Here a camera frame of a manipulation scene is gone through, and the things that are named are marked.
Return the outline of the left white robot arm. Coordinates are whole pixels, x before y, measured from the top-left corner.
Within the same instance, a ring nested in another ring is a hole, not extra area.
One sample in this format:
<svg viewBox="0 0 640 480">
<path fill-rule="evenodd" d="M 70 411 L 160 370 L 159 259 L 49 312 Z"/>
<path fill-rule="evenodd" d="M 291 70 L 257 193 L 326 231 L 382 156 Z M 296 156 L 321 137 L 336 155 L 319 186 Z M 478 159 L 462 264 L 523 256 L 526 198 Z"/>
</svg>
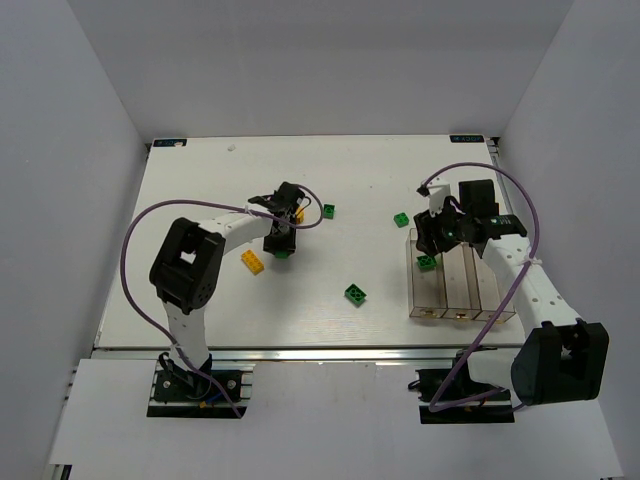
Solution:
<svg viewBox="0 0 640 480">
<path fill-rule="evenodd" d="M 204 312 L 216 289 L 225 254 L 255 239 L 263 250 L 287 258 L 296 250 L 296 213 L 304 193 L 284 182 L 271 195 L 256 196 L 246 210 L 200 222 L 175 220 L 154 260 L 149 279 L 168 318 L 169 333 L 177 344 L 163 369 L 180 383 L 197 387 L 211 372 L 204 337 Z"/>
</svg>

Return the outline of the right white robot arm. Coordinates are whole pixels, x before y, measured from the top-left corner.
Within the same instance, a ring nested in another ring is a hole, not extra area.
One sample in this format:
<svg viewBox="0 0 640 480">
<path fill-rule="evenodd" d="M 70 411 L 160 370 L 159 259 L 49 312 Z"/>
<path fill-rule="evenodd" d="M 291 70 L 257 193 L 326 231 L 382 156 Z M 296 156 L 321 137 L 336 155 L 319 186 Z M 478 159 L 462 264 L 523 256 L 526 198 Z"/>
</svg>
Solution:
<svg viewBox="0 0 640 480">
<path fill-rule="evenodd" d="M 513 306 L 525 334 L 518 349 L 488 349 L 474 341 L 445 382 L 486 386 L 471 395 L 473 401 L 502 391 L 526 406 L 595 399 L 608 332 L 564 300 L 535 256 L 534 237 L 517 216 L 500 212 L 493 181 L 462 182 L 453 196 L 449 183 L 435 178 L 418 192 L 428 200 L 427 210 L 414 217 L 418 251 L 434 257 L 470 246 L 504 291 L 498 308 Z"/>
</svg>

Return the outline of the yellow lego brick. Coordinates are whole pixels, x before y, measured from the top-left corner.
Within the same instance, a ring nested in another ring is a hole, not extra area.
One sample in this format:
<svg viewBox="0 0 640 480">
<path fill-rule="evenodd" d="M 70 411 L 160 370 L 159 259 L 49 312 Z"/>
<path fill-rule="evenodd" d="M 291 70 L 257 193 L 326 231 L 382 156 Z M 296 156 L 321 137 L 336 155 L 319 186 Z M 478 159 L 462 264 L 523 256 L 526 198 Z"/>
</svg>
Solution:
<svg viewBox="0 0 640 480">
<path fill-rule="evenodd" d="M 253 275 L 258 275 L 264 271 L 264 263 L 252 250 L 243 252 L 241 260 Z"/>
</svg>

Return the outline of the small green lego top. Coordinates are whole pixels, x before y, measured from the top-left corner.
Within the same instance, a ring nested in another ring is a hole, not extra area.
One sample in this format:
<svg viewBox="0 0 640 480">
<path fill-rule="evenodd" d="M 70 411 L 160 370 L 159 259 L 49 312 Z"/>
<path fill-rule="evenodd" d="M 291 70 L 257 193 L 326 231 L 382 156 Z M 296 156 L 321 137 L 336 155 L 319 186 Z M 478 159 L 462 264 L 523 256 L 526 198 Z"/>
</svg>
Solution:
<svg viewBox="0 0 640 480">
<path fill-rule="evenodd" d="M 324 219 L 333 219 L 335 216 L 335 206 L 333 204 L 324 204 L 322 214 Z"/>
</svg>

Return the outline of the left clear container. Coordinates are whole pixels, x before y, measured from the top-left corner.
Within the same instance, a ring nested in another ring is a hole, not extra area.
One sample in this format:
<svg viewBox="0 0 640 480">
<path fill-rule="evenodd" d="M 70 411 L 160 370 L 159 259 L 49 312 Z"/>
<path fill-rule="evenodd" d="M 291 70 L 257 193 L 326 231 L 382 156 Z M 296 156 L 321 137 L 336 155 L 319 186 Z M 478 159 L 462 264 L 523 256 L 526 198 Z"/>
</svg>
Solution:
<svg viewBox="0 0 640 480">
<path fill-rule="evenodd" d="M 426 254 L 416 248 L 416 239 L 416 229 L 411 228 L 406 240 L 409 316 L 427 320 L 443 318 L 447 306 L 442 256 L 434 257 L 435 269 L 420 271 L 416 258 Z"/>
</svg>

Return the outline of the clear container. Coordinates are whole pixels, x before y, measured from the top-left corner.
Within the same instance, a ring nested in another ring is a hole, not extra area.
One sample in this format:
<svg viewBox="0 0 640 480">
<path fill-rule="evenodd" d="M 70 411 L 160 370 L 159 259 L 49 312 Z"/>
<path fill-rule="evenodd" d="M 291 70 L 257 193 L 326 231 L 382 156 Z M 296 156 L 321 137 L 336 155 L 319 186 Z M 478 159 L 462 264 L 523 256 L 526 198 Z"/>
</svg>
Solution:
<svg viewBox="0 0 640 480">
<path fill-rule="evenodd" d="M 443 318 L 447 306 L 442 256 L 434 257 L 435 269 L 420 271 L 416 258 L 426 254 L 416 248 L 416 239 L 416 229 L 411 228 L 406 240 L 409 316 L 427 320 Z"/>
<path fill-rule="evenodd" d="M 489 266 L 468 245 L 462 246 L 471 319 L 487 322 L 503 300 L 503 288 Z"/>
<path fill-rule="evenodd" d="M 474 251 L 458 245 L 442 255 L 446 319 L 471 321 L 481 312 Z"/>
</svg>

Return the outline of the middle clear container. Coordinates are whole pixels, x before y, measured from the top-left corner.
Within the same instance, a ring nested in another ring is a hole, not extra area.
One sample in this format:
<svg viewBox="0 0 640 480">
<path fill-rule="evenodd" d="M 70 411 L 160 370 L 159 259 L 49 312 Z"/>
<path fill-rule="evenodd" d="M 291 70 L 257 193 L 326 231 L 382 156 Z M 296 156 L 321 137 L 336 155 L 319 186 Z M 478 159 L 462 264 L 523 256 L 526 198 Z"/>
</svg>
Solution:
<svg viewBox="0 0 640 480">
<path fill-rule="evenodd" d="M 474 251 L 458 245 L 442 255 L 446 319 L 471 321 L 481 312 Z"/>
</svg>

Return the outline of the right clear container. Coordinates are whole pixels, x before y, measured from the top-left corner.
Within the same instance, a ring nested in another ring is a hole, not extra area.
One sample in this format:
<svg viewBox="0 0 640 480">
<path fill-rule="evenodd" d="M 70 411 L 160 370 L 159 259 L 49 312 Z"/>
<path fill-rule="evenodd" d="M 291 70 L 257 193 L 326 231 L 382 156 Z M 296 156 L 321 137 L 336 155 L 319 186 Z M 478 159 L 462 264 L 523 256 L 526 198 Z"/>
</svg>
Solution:
<svg viewBox="0 0 640 480">
<path fill-rule="evenodd" d="M 462 246 L 471 319 L 487 322 L 503 300 L 503 288 L 489 266 L 468 245 Z"/>
</svg>

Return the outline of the right blue table label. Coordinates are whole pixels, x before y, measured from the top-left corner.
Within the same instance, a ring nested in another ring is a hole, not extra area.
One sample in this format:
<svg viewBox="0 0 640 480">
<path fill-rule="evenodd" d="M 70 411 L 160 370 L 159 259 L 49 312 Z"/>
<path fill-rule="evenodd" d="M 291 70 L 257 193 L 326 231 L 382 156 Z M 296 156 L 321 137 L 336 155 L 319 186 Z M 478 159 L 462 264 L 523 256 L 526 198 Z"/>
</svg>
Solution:
<svg viewBox="0 0 640 480">
<path fill-rule="evenodd" d="M 482 135 L 472 134 L 451 134 L 449 140 L 452 143 L 484 143 L 485 139 Z"/>
</svg>

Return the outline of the blue table label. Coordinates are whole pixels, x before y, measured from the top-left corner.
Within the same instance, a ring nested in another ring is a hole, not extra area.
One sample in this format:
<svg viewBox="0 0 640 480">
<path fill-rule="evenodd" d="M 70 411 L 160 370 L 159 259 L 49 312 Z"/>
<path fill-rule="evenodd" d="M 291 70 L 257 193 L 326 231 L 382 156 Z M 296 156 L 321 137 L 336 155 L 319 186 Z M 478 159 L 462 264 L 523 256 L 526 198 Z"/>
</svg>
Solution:
<svg viewBox="0 0 640 480">
<path fill-rule="evenodd" d="M 484 143 L 485 139 L 482 135 L 472 134 L 451 134 L 449 140 L 452 143 Z"/>
<path fill-rule="evenodd" d="M 165 138 L 155 139 L 152 143 L 153 148 L 176 148 L 187 145 L 186 138 Z"/>
</svg>

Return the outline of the left blue table label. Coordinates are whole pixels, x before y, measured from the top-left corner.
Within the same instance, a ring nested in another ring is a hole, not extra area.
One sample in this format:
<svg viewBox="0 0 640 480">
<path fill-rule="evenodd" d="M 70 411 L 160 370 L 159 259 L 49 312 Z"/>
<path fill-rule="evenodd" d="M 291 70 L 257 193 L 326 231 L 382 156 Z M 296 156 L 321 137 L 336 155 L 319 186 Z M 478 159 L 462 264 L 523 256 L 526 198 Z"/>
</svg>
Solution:
<svg viewBox="0 0 640 480">
<path fill-rule="evenodd" d="M 165 138 L 155 139 L 152 143 L 153 148 L 176 148 L 187 145 L 186 138 Z"/>
</svg>

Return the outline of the aluminium table rail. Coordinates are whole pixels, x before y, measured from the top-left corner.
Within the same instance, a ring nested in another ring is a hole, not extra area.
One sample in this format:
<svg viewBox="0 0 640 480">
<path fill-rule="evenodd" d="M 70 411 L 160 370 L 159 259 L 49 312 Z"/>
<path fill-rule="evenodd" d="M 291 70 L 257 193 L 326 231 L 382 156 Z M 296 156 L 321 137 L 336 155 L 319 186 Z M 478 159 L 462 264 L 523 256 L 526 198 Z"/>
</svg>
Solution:
<svg viewBox="0 0 640 480">
<path fill-rule="evenodd" d="M 281 349 L 210 349 L 214 361 L 364 361 L 415 362 L 453 359 L 462 347 L 445 348 L 281 348 Z M 160 348 L 96 348 L 92 359 L 153 359 L 164 351 Z"/>
</svg>

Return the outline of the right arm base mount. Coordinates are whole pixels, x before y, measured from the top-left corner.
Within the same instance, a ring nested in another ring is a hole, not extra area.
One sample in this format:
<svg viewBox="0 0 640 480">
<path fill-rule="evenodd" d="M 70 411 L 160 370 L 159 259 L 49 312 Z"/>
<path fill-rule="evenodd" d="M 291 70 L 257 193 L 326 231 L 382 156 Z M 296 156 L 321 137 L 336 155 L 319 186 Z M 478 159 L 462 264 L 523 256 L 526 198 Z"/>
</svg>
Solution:
<svg viewBox="0 0 640 480">
<path fill-rule="evenodd" d="M 509 391 L 495 396 L 466 402 L 461 406 L 431 412 L 428 404 L 448 375 L 448 369 L 419 369 L 407 389 L 418 395 L 420 423 L 423 425 L 509 424 L 515 422 Z M 463 369 L 440 397 L 438 404 L 453 402 L 484 393 L 492 389 L 470 379 Z"/>
</svg>

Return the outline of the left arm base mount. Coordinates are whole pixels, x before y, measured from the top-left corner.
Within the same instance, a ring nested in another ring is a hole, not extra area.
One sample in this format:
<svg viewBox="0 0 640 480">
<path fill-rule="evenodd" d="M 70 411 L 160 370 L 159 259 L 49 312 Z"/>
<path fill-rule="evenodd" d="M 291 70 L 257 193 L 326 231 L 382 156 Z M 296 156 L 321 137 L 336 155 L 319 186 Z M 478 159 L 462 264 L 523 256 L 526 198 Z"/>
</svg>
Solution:
<svg viewBox="0 0 640 480">
<path fill-rule="evenodd" d="M 251 397 L 253 373 L 248 370 L 213 370 L 216 379 L 231 399 L 238 414 L 221 390 L 205 380 L 196 389 L 189 387 L 156 365 L 147 404 L 148 418 L 231 419 L 239 420 Z"/>
</svg>

